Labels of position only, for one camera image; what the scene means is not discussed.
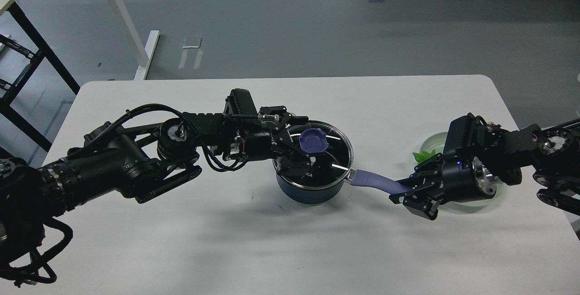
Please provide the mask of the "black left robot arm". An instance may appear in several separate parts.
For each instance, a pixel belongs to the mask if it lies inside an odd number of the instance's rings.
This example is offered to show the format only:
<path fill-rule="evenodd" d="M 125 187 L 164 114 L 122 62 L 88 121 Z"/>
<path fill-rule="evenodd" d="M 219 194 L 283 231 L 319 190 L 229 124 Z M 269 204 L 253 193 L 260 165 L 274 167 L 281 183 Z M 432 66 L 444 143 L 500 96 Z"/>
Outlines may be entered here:
<path fill-rule="evenodd" d="M 217 172 L 273 159 L 281 176 L 311 171 L 323 141 L 292 140 L 288 128 L 309 118 L 284 106 L 257 111 L 246 89 L 232 89 L 223 113 L 187 113 L 162 104 L 126 111 L 85 135 L 81 148 L 40 168 L 1 155 L 1 278 L 54 283 L 49 262 L 70 243 L 72 229 L 57 217 L 117 190 L 145 203 L 200 175 L 200 156 Z"/>

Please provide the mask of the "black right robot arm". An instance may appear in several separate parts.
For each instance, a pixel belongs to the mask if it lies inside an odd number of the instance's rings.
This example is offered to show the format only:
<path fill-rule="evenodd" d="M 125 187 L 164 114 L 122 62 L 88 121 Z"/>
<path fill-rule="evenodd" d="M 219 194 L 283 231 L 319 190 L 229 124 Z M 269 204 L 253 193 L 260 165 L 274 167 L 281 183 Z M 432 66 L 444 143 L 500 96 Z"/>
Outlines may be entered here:
<path fill-rule="evenodd" d="M 542 129 L 508 131 L 469 113 L 451 122 L 443 152 L 415 166 L 389 198 L 426 219 L 449 202 L 489 200 L 499 185 L 522 183 L 522 167 L 534 167 L 539 200 L 579 214 L 579 120 Z"/>

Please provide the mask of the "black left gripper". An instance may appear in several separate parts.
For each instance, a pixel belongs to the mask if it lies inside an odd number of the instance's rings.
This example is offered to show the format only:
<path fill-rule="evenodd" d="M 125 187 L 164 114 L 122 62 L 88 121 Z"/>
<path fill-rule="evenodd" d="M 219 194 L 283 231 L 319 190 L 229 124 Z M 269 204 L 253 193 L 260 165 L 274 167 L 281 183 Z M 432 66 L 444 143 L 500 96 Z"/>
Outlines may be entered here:
<path fill-rule="evenodd" d="M 274 158 L 279 176 L 304 177 L 314 168 L 316 157 L 305 152 L 299 142 L 289 136 L 293 126 L 304 126 L 310 118 L 288 112 L 285 106 L 263 106 L 259 119 L 234 119 L 240 140 L 236 160 Z"/>

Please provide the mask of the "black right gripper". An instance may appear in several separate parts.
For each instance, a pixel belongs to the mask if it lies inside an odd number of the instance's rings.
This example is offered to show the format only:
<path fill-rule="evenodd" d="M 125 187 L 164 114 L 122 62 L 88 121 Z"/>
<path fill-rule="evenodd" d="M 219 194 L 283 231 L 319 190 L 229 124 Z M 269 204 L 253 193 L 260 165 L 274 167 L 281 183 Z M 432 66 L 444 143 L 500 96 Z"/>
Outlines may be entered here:
<path fill-rule="evenodd" d="M 437 219 L 441 200 L 412 188 L 439 185 L 442 182 L 444 203 L 488 200 L 495 197 L 497 191 L 495 185 L 480 185 L 471 161 L 443 159 L 443 155 L 432 156 L 417 164 L 408 178 L 397 182 L 408 187 L 391 194 L 389 199 L 394 204 L 402 204 L 412 214 L 431 221 Z"/>

